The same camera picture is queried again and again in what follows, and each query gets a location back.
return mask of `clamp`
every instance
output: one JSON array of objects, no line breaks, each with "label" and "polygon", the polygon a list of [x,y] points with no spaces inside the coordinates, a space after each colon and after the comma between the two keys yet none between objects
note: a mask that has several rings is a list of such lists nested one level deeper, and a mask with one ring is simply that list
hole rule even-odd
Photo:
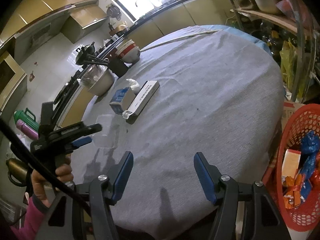
[{"label": "clamp", "polygon": [[[95,239],[119,240],[109,206],[115,205],[121,199],[132,167],[133,154],[127,151],[118,164],[91,183],[67,184],[90,202]],[[83,209],[60,191],[44,217],[35,240],[85,240],[85,228]]]},{"label": "clamp", "polygon": [[202,152],[193,159],[204,194],[218,206],[209,240],[235,237],[238,201],[244,201],[244,219],[240,240],[290,240],[284,220],[263,182],[238,183],[210,165]]},{"label": "clamp", "polygon": [[54,131],[52,124],[53,102],[42,104],[39,139],[30,144],[30,152],[55,174],[64,163],[65,155],[92,142],[91,135],[102,130],[100,124],[86,126],[78,122]]}]

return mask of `white pipe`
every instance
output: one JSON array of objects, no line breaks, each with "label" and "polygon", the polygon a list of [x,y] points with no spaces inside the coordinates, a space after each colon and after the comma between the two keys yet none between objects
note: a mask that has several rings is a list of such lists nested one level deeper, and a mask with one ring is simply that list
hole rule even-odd
[{"label": "white pipe", "polygon": [[194,36],[197,36],[197,35],[216,33],[217,31],[222,31],[222,29],[205,31],[205,32],[199,32],[199,33],[193,33],[193,34],[188,34],[188,35],[185,35],[185,36],[181,36],[181,37],[178,37],[178,38],[174,38],[174,39],[172,39],[172,40],[168,40],[168,41],[161,42],[161,43],[159,43],[159,44],[153,45],[153,46],[148,47],[148,48],[143,48],[142,50],[140,50],[140,52],[144,52],[144,51],[146,51],[146,50],[148,50],[148,49],[153,49],[153,48],[155,48],[155,47],[159,47],[159,46],[162,46],[162,45],[164,45],[164,44],[168,44],[168,43],[171,43],[171,42],[183,40],[183,39],[190,38],[190,37],[194,37]]}]

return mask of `blue clamp handle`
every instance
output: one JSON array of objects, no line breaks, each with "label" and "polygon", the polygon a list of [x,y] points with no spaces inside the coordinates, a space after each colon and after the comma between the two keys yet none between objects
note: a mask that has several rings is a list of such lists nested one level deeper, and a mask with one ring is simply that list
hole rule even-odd
[{"label": "blue clamp handle", "polygon": [[120,162],[109,169],[107,176],[109,177],[110,187],[108,188],[111,190],[106,192],[106,197],[111,200],[111,204],[116,204],[122,198],[132,168],[133,154],[126,151]]},{"label": "blue clamp handle", "polygon": [[78,149],[81,146],[86,145],[91,142],[92,142],[92,138],[90,136],[86,136],[86,137],[83,137],[83,138],[80,138],[78,140],[73,141],[71,144]]},{"label": "blue clamp handle", "polygon": [[214,165],[210,165],[202,152],[197,152],[193,158],[193,165],[195,167],[198,179],[201,183],[207,200],[215,204],[220,198],[216,193],[220,191],[219,178],[221,173]]}]

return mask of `hand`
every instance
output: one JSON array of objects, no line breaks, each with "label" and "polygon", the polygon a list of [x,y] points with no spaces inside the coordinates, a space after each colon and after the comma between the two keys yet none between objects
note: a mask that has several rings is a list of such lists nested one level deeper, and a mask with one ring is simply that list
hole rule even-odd
[{"label": "hand", "polygon": [[[57,179],[61,182],[73,180],[70,163],[70,159],[66,157],[65,164],[61,165],[56,169]],[[44,183],[46,182],[45,178],[42,177],[42,175],[38,171],[33,170],[31,174],[31,182],[34,194],[38,197],[38,199],[42,201],[42,203],[46,207],[50,207],[51,203],[49,203],[49,200],[44,191]]]}]

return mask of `green thermos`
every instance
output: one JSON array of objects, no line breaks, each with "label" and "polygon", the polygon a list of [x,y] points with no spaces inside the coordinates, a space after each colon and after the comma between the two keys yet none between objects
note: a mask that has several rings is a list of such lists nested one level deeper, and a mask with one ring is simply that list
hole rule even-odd
[{"label": "green thermos", "polygon": [[39,124],[36,122],[36,116],[28,108],[26,108],[24,112],[23,110],[15,111],[13,114],[13,118],[15,124],[20,119],[36,132],[39,129]]}]

